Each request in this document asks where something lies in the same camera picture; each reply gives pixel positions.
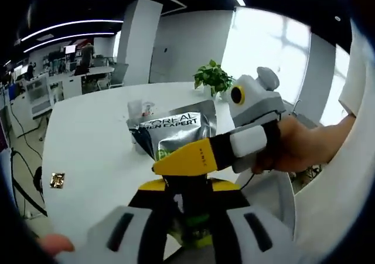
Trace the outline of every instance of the potted plant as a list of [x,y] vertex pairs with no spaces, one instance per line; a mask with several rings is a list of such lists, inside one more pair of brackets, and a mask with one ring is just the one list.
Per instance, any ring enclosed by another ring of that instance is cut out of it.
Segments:
[[204,92],[214,97],[218,92],[225,99],[224,92],[227,91],[233,83],[234,78],[221,69],[214,60],[208,65],[201,66],[194,75],[194,88],[197,89],[201,84],[204,85]]

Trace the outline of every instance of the white sleeve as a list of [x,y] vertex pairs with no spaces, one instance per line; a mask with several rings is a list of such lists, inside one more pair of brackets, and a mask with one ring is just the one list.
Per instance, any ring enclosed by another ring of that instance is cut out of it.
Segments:
[[363,53],[363,37],[353,26],[352,31],[349,68],[339,102],[347,113],[357,116],[366,84],[366,57]]

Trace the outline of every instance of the small gold object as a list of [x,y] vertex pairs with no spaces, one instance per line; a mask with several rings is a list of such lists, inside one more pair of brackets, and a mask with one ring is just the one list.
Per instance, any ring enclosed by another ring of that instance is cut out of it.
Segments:
[[52,173],[49,186],[54,189],[62,189],[64,186],[65,173]]

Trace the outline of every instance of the white pillar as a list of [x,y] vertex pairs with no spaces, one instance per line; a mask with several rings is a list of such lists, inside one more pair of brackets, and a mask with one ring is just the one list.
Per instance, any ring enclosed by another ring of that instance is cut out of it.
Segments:
[[117,62],[129,64],[126,85],[148,83],[156,30],[163,5],[150,0],[131,3],[124,16]]

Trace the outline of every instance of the silver foil pouch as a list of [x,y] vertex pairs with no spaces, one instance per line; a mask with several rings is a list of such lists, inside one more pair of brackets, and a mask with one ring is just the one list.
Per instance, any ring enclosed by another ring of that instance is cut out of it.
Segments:
[[127,120],[137,143],[155,160],[184,145],[216,135],[216,111],[212,100],[161,114]]

